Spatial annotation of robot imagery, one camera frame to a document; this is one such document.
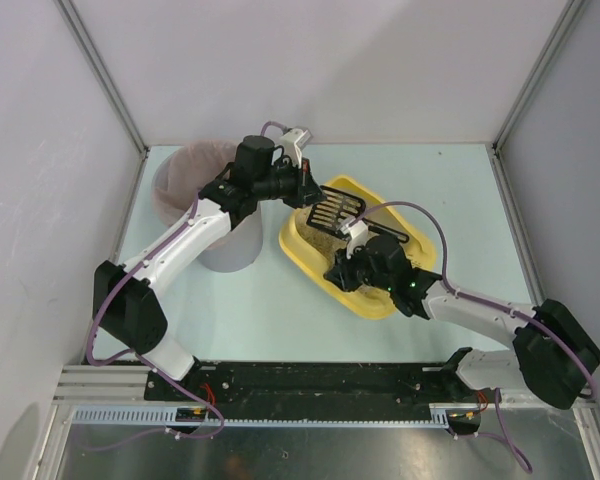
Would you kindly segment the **yellow litter box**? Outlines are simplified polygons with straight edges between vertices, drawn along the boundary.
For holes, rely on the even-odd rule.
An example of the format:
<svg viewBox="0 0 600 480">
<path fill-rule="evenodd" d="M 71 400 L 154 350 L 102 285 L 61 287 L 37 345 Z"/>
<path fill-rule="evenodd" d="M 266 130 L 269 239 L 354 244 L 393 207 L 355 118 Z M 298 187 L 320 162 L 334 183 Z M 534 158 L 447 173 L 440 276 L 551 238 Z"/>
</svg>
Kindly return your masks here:
<svg viewBox="0 0 600 480">
<path fill-rule="evenodd" d="M 357 218 L 367 225 L 368 240 L 354 255 L 368 256 L 376 287 L 342 292 L 323 278 L 332 262 L 310 247 L 296 229 L 296 223 L 306 221 L 311 207 L 293 213 L 281 229 L 279 244 L 283 252 L 324 292 L 362 318 L 381 320 L 399 311 L 428 319 L 424 299 L 427 290 L 440 279 L 433 272 L 436 249 L 431 240 L 353 178 L 340 175 L 325 185 L 366 202 L 365 211 Z"/>
</svg>

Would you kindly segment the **black slotted litter scoop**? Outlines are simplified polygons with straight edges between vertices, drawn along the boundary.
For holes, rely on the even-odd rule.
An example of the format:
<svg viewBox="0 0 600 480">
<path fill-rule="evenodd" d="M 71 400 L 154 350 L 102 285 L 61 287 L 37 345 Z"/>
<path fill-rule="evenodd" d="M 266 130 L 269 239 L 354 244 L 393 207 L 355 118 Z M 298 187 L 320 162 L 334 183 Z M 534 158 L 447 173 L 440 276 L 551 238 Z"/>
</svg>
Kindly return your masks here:
<svg viewBox="0 0 600 480">
<path fill-rule="evenodd" d="M 340 227 L 345 221 L 360 216 L 366 209 L 366 202 L 330 186 L 322 185 L 321 190 L 324 199 L 311 207 L 305 223 L 337 239 L 344 239 L 345 234 Z"/>
</svg>

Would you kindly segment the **grey trash bin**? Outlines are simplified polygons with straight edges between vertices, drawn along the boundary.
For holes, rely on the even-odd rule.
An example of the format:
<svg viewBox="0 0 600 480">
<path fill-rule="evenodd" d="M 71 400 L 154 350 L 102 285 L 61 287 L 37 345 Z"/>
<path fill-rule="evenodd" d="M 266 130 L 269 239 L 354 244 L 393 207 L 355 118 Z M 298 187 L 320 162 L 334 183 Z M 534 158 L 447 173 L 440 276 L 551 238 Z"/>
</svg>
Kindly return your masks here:
<svg viewBox="0 0 600 480">
<path fill-rule="evenodd" d="M 261 210 L 257 209 L 226 236 L 204 250 L 198 261 L 207 269 L 219 273 L 232 273 L 252 264 L 263 246 Z"/>
</svg>

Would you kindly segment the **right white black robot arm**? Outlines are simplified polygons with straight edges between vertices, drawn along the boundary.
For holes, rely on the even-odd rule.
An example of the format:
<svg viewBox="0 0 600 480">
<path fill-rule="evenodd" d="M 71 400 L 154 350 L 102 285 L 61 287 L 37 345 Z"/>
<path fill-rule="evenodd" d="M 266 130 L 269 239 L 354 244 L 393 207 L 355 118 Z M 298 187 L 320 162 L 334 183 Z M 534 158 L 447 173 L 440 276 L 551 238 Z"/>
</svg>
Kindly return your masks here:
<svg viewBox="0 0 600 480">
<path fill-rule="evenodd" d="M 503 345 L 491 352 L 465 348 L 451 358 L 456 377 L 470 390 L 528 389 L 568 410 L 593 387 L 600 349 L 559 301 L 512 304 L 462 291 L 442 275 L 413 266 L 391 235 L 338 250 L 324 277 L 343 292 L 383 290 L 407 317 L 455 324 Z"/>
</svg>

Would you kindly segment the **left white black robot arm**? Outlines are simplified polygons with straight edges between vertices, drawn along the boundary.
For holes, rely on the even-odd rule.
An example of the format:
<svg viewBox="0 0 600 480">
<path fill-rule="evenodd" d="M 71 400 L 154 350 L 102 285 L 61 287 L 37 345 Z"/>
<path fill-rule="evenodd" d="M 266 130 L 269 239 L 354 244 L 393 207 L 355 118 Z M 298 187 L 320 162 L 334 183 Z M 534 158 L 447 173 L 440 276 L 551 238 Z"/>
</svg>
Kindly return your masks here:
<svg viewBox="0 0 600 480">
<path fill-rule="evenodd" d="M 301 209 L 325 200 L 302 150 L 312 135 L 288 129 L 278 140 L 248 135 L 230 161 L 197 189 L 193 203 L 161 237 L 122 264 L 109 260 L 94 274 L 93 324 L 127 352 L 173 380 L 196 362 L 168 331 L 160 298 L 176 277 L 213 243 L 236 230 L 260 202 L 280 200 Z"/>
</svg>

